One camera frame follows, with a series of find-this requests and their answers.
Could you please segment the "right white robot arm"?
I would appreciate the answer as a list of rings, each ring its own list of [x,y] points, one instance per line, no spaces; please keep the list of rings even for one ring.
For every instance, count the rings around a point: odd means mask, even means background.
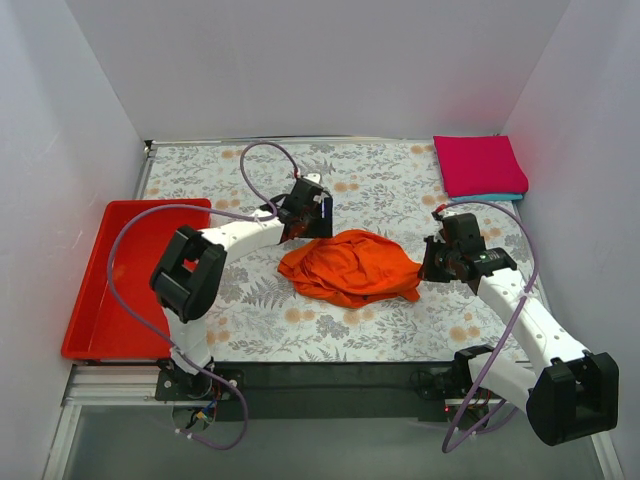
[[[425,239],[419,279],[467,285],[500,318],[505,337],[517,341],[530,363],[521,367],[506,358],[501,352],[505,339],[458,351],[452,383],[464,396],[459,409],[488,390],[524,412],[548,446],[614,429],[619,406],[615,360],[592,352],[558,323],[511,256],[486,246],[474,214],[441,205],[432,215],[441,228]]]

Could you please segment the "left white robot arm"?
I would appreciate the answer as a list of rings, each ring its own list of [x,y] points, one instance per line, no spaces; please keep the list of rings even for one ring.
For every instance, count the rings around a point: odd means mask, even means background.
[[[190,399],[203,399],[212,390],[213,377],[204,369],[213,361],[204,316],[216,299],[224,267],[295,238],[333,235],[333,198],[320,174],[298,178],[290,193],[275,200],[276,213],[262,206],[249,220],[202,230],[180,227],[152,273],[150,286],[169,327],[171,359],[182,370],[178,387]]]

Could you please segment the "orange t shirt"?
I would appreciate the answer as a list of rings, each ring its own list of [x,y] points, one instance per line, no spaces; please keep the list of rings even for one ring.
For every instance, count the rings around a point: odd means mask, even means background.
[[[358,229],[315,239],[278,265],[297,293],[349,309],[395,298],[417,302],[419,270],[399,244]]]

